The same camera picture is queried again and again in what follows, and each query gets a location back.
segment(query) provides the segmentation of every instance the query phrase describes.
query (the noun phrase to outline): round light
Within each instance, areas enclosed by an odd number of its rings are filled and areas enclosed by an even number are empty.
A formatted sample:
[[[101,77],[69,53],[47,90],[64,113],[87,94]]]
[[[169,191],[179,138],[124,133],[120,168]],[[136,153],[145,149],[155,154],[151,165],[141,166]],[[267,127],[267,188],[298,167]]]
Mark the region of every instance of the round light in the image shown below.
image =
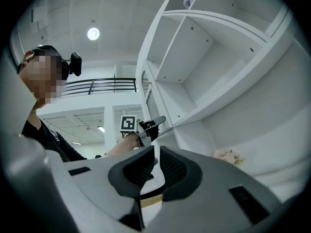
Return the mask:
[[[97,40],[99,37],[99,30],[97,28],[89,29],[87,32],[87,37],[92,41]]]

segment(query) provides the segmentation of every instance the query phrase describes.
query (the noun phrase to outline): ear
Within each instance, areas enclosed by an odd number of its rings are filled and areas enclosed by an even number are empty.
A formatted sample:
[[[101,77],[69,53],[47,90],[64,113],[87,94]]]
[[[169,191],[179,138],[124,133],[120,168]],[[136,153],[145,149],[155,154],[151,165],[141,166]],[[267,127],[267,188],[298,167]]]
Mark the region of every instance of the ear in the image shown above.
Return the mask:
[[[25,53],[24,58],[21,62],[20,70],[22,70],[28,64],[28,62],[34,57],[34,54],[35,53],[31,50]]]

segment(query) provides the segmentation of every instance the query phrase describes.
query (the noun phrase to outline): forearm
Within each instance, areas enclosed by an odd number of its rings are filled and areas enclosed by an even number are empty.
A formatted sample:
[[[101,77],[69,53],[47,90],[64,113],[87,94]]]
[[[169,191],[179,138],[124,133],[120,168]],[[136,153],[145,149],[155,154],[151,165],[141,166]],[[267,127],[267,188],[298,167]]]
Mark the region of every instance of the forearm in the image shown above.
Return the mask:
[[[138,145],[138,135],[135,133],[128,134],[123,138],[111,151],[109,151],[105,156],[117,155],[132,151],[134,148],[139,147]]]

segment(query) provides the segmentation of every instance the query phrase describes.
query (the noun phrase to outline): black metal railing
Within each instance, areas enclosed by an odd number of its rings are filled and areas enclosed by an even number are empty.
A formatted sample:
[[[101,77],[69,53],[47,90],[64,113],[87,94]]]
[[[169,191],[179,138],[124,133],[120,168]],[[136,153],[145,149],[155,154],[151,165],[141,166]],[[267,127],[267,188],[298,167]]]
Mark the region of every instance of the black metal railing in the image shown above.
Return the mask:
[[[137,92],[136,79],[132,78],[110,78],[110,79],[93,79],[79,80],[67,83],[62,96],[94,92],[119,92],[133,91]]]

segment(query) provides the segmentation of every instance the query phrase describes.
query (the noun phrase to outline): black gripper pad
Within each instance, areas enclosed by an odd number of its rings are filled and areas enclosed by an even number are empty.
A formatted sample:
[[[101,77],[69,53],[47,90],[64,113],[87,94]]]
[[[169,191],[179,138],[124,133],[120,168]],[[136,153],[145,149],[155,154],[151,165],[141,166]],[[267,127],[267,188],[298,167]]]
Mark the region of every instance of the black gripper pad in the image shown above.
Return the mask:
[[[141,231],[144,228],[140,209],[140,190],[149,178],[154,168],[154,146],[115,164],[108,173],[111,185],[121,196],[135,199],[130,214],[120,219],[127,226]]]
[[[166,184],[163,201],[185,199],[199,187],[203,178],[198,164],[165,146],[160,147],[160,167]]]

